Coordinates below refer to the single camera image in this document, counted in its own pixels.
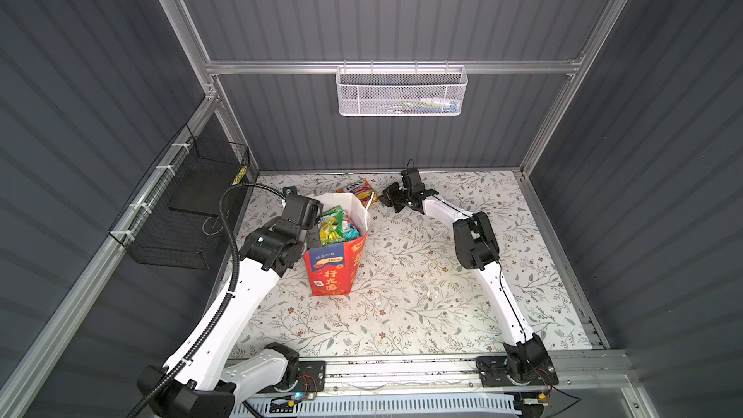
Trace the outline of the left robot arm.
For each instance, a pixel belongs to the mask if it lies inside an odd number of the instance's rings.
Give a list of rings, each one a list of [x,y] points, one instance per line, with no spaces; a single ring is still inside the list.
[[[296,189],[278,193],[280,217],[248,235],[242,247],[229,223],[223,224],[232,253],[231,277],[191,335],[160,367],[139,377],[141,400],[129,411],[149,408],[159,417],[228,417],[236,404],[261,390],[288,391],[296,385],[299,355],[283,344],[267,344],[235,365],[228,358],[266,295],[311,246],[318,246],[323,205]]]

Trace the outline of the red paper gift bag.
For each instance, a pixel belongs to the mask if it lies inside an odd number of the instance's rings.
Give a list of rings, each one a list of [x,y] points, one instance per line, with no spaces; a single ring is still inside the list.
[[[315,197],[323,203],[323,214],[335,206],[346,209],[361,236],[352,241],[311,249],[304,261],[312,294],[340,296],[349,294],[359,270],[368,236],[371,217],[359,199],[349,193],[332,193]]]

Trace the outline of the green yellow candy bag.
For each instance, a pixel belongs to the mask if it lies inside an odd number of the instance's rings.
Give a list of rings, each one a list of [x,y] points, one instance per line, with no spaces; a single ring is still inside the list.
[[[352,241],[360,236],[349,212],[341,206],[331,208],[320,218],[319,238],[323,247]]]

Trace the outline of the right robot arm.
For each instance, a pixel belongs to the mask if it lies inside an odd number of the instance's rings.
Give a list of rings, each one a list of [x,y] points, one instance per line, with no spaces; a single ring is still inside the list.
[[[381,203],[397,213],[409,208],[452,228],[458,262],[474,274],[495,310],[506,352],[506,377],[518,386],[534,382],[557,386],[559,379],[551,356],[506,282],[489,216],[464,210],[427,188],[417,168],[405,168],[401,176],[400,183],[382,191]]]

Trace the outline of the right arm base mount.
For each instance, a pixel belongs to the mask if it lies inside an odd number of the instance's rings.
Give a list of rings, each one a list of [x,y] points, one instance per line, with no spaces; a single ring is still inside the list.
[[[545,386],[553,387],[559,385],[559,378],[555,367],[549,363],[534,371],[530,369],[524,377],[516,379],[512,377],[508,365],[507,355],[483,355],[475,358],[476,373],[484,387],[526,387]]]

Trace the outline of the pink Fox's candy bag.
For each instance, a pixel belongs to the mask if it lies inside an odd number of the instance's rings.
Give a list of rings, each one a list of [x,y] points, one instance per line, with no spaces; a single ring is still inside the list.
[[[338,189],[337,193],[349,193],[354,195],[354,197],[359,199],[365,208],[370,208],[379,201],[379,194],[366,178],[359,179]]]

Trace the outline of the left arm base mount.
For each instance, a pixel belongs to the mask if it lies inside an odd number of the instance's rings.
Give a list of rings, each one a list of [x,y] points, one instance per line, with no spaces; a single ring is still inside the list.
[[[300,360],[289,370],[286,384],[273,387],[278,393],[319,393],[325,389],[327,363],[325,361]]]

